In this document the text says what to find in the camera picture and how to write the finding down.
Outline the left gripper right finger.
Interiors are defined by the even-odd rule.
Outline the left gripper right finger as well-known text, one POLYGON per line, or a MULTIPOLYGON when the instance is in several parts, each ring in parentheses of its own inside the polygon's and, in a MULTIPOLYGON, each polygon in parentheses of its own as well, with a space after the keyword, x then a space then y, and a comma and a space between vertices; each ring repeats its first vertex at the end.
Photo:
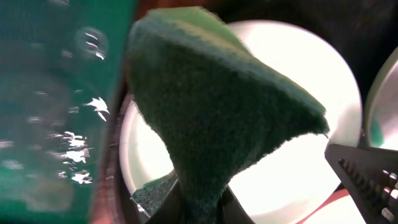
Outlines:
POLYGON ((218 200, 217 224, 254 224, 229 186, 218 200))

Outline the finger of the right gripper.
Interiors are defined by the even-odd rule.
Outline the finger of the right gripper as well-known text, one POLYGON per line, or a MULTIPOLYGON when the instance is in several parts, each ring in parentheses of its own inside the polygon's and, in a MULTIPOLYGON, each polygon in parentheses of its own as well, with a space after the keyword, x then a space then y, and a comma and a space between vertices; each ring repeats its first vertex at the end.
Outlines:
POLYGON ((325 159, 366 223, 397 224, 397 151, 330 144, 325 159))

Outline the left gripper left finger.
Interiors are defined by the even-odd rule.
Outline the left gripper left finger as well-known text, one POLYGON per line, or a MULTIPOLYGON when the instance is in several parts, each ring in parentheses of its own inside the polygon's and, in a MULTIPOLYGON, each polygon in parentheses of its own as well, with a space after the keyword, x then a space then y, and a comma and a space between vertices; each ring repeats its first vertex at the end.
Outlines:
POLYGON ((146 224, 186 224, 185 199, 178 180, 175 181, 166 198, 146 224))

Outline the green scrubbing sponge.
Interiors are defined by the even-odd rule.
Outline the green scrubbing sponge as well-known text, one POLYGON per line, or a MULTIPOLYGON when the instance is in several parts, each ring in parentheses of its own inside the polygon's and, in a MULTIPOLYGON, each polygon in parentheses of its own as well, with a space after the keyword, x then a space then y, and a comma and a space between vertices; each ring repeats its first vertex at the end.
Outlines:
POLYGON ((127 54, 131 93, 169 152, 188 223, 214 223, 231 178, 286 141, 329 132, 320 102, 202 7, 150 10, 127 54))

